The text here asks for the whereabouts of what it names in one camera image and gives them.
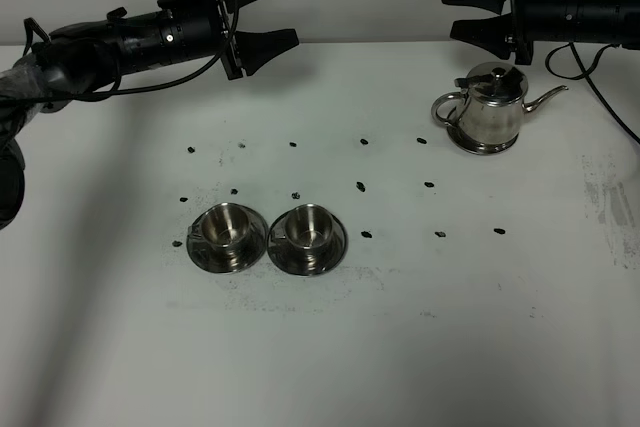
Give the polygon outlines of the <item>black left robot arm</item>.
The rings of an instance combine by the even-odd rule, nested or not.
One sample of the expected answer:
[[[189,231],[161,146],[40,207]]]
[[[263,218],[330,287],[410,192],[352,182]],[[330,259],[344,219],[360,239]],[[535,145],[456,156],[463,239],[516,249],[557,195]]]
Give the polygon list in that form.
[[[125,8],[105,19],[46,32],[24,20],[26,43],[1,74],[1,225],[17,216],[25,194],[25,161],[19,132],[39,113],[55,113],[72,101],[100,102],[134,94],[122,79],[154,68],[205,59],[204,66],[174,81],[145,87],[157,92],[189,82],[221,63],[230,80],[254,75],[298,46],[293,29],[238,30],[242,7],[259,0],[157,0],[158,11],[130,17]]]

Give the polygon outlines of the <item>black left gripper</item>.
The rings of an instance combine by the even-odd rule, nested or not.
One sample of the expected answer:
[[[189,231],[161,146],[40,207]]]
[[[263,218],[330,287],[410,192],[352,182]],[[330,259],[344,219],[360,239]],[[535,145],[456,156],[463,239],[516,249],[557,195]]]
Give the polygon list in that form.
[[[266,63],[299,45],[294,29],[238,31],[237,56],[232,11],[256,1],[259,0],[158,0],[158,6],[171,24],[174,44],[179,47],[178,59],[218,56],[227,78],[236,80],[243,76],[241,65],[247,75],[254,75]]]

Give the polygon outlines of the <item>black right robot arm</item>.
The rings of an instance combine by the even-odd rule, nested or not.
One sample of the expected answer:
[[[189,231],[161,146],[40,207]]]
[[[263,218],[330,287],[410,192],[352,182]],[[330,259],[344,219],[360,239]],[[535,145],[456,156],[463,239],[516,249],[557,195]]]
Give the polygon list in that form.
[[[450,37],[518,65],[532,63],[534,43],[612,44],[639,48],[639,0],[441,0],[492,12],[457,20]]]

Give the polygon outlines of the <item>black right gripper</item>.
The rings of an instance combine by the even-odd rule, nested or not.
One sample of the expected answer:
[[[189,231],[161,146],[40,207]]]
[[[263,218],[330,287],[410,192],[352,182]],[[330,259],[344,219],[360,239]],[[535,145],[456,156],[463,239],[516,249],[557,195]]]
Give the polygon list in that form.
[[[441,0],[444,5],[465,6],[501,13],[505,0]],[[527,38],[526,8],[528,0],[509,0],[511,13],[487,19],[457,20],[450,37],[479,47],[502,60],[515,54],[515,63],[532,63],[533,42]]]

